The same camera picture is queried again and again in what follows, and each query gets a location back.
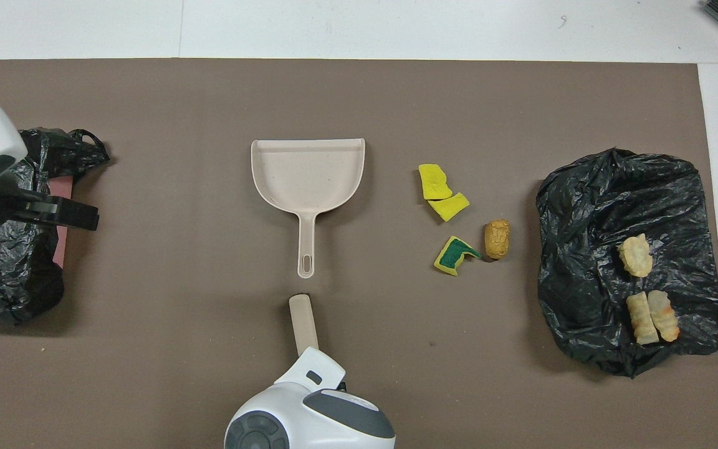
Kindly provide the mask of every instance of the bread roll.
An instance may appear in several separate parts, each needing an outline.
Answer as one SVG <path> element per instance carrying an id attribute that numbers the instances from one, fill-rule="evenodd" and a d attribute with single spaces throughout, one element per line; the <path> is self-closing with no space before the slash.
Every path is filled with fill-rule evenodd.
<path id="1" fill-rule="evenodd" d="M 511 226 L 507 220 L 490 221 L 484 228 L 484 247 L 487 256 L 500 259 L 508 253 L 509 234 Z"/>
<path id="2" fill-rule="evenodd" d="M 681 329 L 677 326 L 677 316 L 669 302 L 669 296 L 660 290 L 652 290 L 647 295 L 647 305 L 650 309 L 650 316 L 653 318 L 653 324 L 661 333 L 661 338 L 666 341 L 675 341 L 680 335 Z"/>
<path id="3" fill-rule="evenodd" d="M 650 244 L 644 234 L 627 238 L 619 246 L 619 256 L 628 273 L 644 278 L 653 269 L 653 257 L 650 256 Z"/>
<path id="4" fill-rule="evenodd" d="M 645 345 L 658 341 L 658 332 L 650 318 L 650 309 L 647 305 L 647 295 L 644 292 L 628 296 L 626 300 L 630 312 L 630 324 L 633 325 L 633 335 L 636 343 Z"/>

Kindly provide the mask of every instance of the brush handle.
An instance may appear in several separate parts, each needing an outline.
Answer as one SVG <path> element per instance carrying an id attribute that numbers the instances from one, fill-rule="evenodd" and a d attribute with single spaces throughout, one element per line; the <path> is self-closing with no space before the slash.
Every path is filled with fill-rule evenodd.
<path id="1" fill-rule="evenodd" d="M 290 298 L 290 316 L 293 319 L 295 347 L 299 355 L 302 355 L 308 347 L 319 349 L 309 295 L 302 293 Z"/>

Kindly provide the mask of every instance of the pink paper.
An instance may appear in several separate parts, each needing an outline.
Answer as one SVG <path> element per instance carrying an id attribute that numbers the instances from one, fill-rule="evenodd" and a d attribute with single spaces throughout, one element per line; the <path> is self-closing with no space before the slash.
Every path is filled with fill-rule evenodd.
<path id="1" fill-rule="evenodd" d="M 54 196 L 62 196 L 71 199 L 71 190 L 74 187 L 73 176 L 56 177 L 49 180 L 49 193 Z M 55 264 L 62 268 L 65 259 L 65 238 L 68 235 L 68 228 L 65 226 L 57 227 L 57 249 L 54 251 Z"/>

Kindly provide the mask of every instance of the dustpan handle hole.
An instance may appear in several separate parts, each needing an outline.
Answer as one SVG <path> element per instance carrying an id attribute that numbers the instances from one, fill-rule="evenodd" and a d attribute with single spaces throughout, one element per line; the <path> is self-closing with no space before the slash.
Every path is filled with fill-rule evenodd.
<path id="1" fill-rule="evenodd" d="M 304 273 L 309 273 L 312 270 L 312 257 L 307 254 L 301 258 L 301 265 L 304 268 Z"/>

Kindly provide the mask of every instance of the dustpan handle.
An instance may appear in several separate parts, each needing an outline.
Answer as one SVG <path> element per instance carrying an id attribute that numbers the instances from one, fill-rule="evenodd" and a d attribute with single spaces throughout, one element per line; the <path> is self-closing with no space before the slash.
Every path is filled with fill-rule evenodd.
<path id="1" fill-rule="evenodd" d="M 299 276 L 303 279 L 314 274 L 314 217 L 299 216 Z"/>

